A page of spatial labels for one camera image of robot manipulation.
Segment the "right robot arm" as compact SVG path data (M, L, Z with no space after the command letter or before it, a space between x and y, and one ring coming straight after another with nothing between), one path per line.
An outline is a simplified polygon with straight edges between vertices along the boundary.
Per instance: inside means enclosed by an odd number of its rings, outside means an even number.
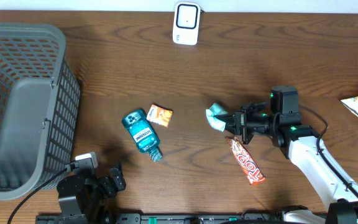
M327 210L319 216L292 206L274 215L242 217L239 223L358 223L358 183L329 153L324 134L302 124L299 109L296 88L281 85L272 87L268 102L249 103L232 114L217 103L206 110L212 128L232 134L226 140L250 184L263 182L265 176L245 146L255 135L267 136L302 171Z

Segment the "orange chocolate bar wrapper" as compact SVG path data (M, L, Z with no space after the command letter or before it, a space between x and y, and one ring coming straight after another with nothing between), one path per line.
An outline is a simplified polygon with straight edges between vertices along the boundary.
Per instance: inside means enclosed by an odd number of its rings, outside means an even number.
M260 171L251 154L242 145L239 138L234 136L233 138L225 137L225 139L229 144L236 161L246 175L250 185L257 185L264 182L266 180L265 176Z

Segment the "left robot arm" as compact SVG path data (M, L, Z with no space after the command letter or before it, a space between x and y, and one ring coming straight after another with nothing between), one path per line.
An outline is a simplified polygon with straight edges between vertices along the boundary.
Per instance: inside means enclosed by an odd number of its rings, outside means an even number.
M97 177L90 158L72 162L73 175L57 185L58 202L63 223L116 223L106 201L126 189L120 162L114 164L109 175Z

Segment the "blue Listerine mouthwash bottle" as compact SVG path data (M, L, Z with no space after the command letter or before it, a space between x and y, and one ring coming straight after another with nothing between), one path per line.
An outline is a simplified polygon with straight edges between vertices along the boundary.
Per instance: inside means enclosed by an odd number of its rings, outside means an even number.
M122 125L131 135L139 152L148 154L153 162L162 159L160 139L147 121L143 110L135 110L123 117Z

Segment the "pale green snack packet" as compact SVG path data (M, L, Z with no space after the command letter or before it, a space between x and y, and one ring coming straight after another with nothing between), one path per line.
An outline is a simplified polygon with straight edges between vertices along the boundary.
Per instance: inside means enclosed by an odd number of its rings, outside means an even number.
M227 115L228 112L219 104L214 103L209 109L206 110L206 118L209 125L220 132L225 130L226 122L217 119L218 115Z

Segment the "small orange tissue pack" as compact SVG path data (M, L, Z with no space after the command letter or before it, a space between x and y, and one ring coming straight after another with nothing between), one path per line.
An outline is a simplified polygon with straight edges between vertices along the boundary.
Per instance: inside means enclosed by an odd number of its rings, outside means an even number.
M151 105L146 119L151 123L155 123L164 127L168 127L173 116L173 111L159 107L157 105Z

